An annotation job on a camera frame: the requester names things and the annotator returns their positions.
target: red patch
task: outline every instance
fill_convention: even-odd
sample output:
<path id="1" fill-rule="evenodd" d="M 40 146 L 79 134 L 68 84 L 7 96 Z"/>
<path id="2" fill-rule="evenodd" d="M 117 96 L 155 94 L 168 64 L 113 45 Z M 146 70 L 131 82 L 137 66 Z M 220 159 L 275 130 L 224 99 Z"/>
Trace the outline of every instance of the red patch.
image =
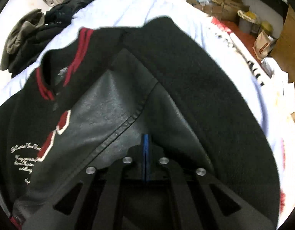
<path id="1" fill-rule="evenodd" d="M 57 124 L 59 130 L 61 130 L 66 125 L 67 117 L 68 117 L 68 111 L 65 111 L 61 115 L 60 120 L 59 120 L 59 122 Z"/>
<path id="2" fill-rule="evenodd" d="M 53 133 L 54 133 L 54 132 L 52 131 L 52 132 L 48 135 L 48 137 L 47 137 L 45 143 L 43 144 L 43 146 L 42 146 L 42 148 L 41 148 L 41 150 L 39 150 L 39 152 L 38 152 L 38 157 L 39 157 L 39 158 L 42 158 L 42 157 L 43 157 L 43 155 L 45 154 L 47 148 L 50 146 L 50 142 L 51 142 L 51 138 L 52 138 L 52 136 L 53 136 Z"/>
<path id="3" fill-rule="evenodd" d="M 10 221 L 12 222 L 13 225 L 15 225 L 15 227 L 18 229 L 18 230 L 22 230 L 22 226 L 16 221 L 16 219 L 14 217 L 11 217 L 10 218 Z"/>
<path id="4" fill-rule="evenodd" d="M 217 18 L 213 17 L 211 23 L 216 25 L 222 32 L 227 32 L 229 35 L 233 33 L 227 26 L 221 23 Z"/>
<path id="5" fill-rule="evenodd" d="M 286 199 L 286 195 L 281 190 L 281 194 L 280 194 L 280 213 L 282 213 L 283 210 L 284 210 L 284 207 L 285 207 L 285 199 Z"/>
<path id="6" fill-rule="evenodd" d="M 286 154 L 285 154 L 285 145 L 284 145 L 284 140 L 282 139 L 282 152 L 283 152 L 283 168 L 285 169 L 285 162 L 286 162 Z"/>

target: black jacket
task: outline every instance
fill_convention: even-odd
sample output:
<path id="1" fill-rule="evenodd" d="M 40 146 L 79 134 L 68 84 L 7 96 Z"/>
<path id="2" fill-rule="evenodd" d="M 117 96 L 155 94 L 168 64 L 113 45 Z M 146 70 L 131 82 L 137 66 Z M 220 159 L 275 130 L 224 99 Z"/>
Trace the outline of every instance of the black jacket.
<path id="1" fill-rule="evenodd" d="M 169 18 L 81 30 L 0 107 L 0 179 L 13 216 L 23 223 L 87 166 L 125 156 L 142 133 L 277 225 L 279 178 L 264 133 L 231 80 Z"/>
<path id="2" fill-rule="evenodd" d="M 12 77 L 34 63 L 47 44 L 71 23 L 73 15 L 92 1 L 94 0 L 64 0 L 48 11 L 45 14 L 45 24 L 48 25 L 33 31 L 17 54 L 10 56 L 8 70 Z"/>

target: metal bolt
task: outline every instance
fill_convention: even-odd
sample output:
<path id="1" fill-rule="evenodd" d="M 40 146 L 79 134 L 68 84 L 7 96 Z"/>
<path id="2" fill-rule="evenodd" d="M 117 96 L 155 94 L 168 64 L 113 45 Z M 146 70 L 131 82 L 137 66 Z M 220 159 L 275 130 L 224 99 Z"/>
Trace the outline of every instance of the metal bolt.
<path id="1" fill-rule="evenodd" d="M 162 157 L 159 159 L 159 163 L 160 164 L 168 164 L 169 163 L 169 159 L 166 157 Z"/>
<path id="2" fill-rule="evenodd" d="M 204 175 L 206 175 L 206 169 L 198 168 L 198 169 L 196 170 L 196 173 L 197 173 L 197 175 L 199 175 L 199 176 L 204 176 Z"/>
<path id="3" fill-rule="evenodd" d="M 94 168 L 94 167 L 88 167 L 88 168 L 86 168 L 86 173 L 88 174 L 88 175 L 92 175 L 92 174 L 94 174 L 96 172 L 96 168 Z"/>
<path id="4" fill-rule="evenodd" d="M 133 162 L 133 159 L 129 156 L 126 156 L 123 158 L 123 163 L 125 163 L 125 164 L 130 164 L 132 162 Z"/>

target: white wall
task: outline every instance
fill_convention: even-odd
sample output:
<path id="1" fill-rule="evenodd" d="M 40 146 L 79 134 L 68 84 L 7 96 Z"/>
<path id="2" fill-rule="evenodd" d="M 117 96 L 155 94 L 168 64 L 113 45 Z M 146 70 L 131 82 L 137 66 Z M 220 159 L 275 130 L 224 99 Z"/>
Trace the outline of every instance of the white wall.
<path id="1" fill-rule="evenodd" d="M 276 38 L 279 38 L 283 29 L 283 17 L 261 0 L 242 1 L 244 4 L 250 6 L 250 10 L 256 13 L 262 19 L 262 21 L 268 21 L 273 26 L 272 35 Z"/>
<path id="2" fill-rule="evenodd" d="M 250 6 L 250 10 L 256 13 L 262 21 L 268 21 L 273 26 L 272 35 L 279 38 L 283 30 L 282 16 L 260 0 L 242 0 L 242 2 Z"/>
<path id="3" fill-rule="evenodd" d="M 0 64 L 5 41 L 14 25 L 35 8 L 49 10 L 43 0 L 9 0 L 0 14 Z M 11 74 L 0 70 L 0 90 L 9 82 Z"/>

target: red stripe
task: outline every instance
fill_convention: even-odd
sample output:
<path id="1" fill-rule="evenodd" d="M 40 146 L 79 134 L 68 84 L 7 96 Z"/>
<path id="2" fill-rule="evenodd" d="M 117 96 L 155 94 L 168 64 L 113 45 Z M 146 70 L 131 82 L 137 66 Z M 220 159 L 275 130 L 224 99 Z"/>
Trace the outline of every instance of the red stripe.
<path id="1" fill-rule="evenodd" d="M 84 48 L 82 49 L 82 54 L 80 56 L 80 60 L 74 65 L 73 73 L 75 73 L 77 71 L 78 67 L 80 66 L 81 62 L 83 61 L 83 59 L 84 59 L 84 57 L 85 57 L 85 55 L 87 53 L 90 38 L 91 38 L 91 35 L 93 34 L 93 32 L 94 31 L 92 29 L 89 29 L 88 32 L 87 32 L 86 41 L 85 41 Z"/>
<path id="2" fill-rule="evenodd" d="M 41 96 L 48 100 L 48 97 L 47 95 L 44 93 L 44 90 L 42 89 L 42 81 L 41 81 L 41 76 L 40 76 L 40 67 L 37 68 L 36 70 L 36 76 L 37 76 L 37 84 L 38 84 L 38 88 L 39 88 L 39 91 L 41 93 Z"/>
<path id="3" fill-rule="evenodd" d="M 76 63 L 80 60 L 82 49 L 84 47 L 84 42 L 85 42 L 85 39 L 86 39 L 87 30 L 88 30 L 87 28 L 83 28 L 79 32 L 78 48 L 77 48 L 74 60 L 69 65 L 69 68 L 68 68 L 68 71 L 67 71 L 67 74 L 66 74 L 66 79 L 64 80 L 63 86 L 66 86 L 69 83 L 69 81 L 71 79 L 71 75 L 73 73 L 73 68 L 76 65 Z"/>
<path id="4" fill-rule="evenodd" d="M 18 230 L 22 230 L 22 226 L 20 224 L 18 224 L 18 222 L 16 221 L 16 219 L 14 217 L 11 217 L 10 218 L 10 221 L 12 222 L 13 225 L 15 225 L 15 227 L 18 229 Z"/>
<path id="5" fill-rule="evenodd" d="M 40 67 L 37 68 L 36 76 L 37 76 L 37 83 L 38 83 L 38 88 L 41 93 L 41 96 L 46 100 L 49 100 L 49 99 L 54 100 L 54 96 L 51 93 L 51 91 L 49 91 L 42 83 Z"/>
<path id="6" fill-rule="evenodd" d="M 286 200 L 286 194 L 284 194 L 284 192 L 281 190 L 281 193 L 280 193 L 280 213 L 282 213 L 284 210 L 285 200 Z"/>
<path id="7" fill-rule="evenodd" d="M 42 158 L 42 157 L 43 157 L 43 155 L 45 154 L 47 148 L 50 146 L 50 142 L 51 142 L 51 138 L 52 138 L 52 136 L 53 136 L 53 133 L 54 133 L 54 132 L 51 132 L 51 133 L 48 135 L 48 137 L 47 137 L 45 143 L 43 144 L 43 146 L 42 146 L 42 148 L 41 148 L 41 150 L 39 150 L 39 152 L 38 152 L 38 157 L 39 157 L 39 158 Z"/>

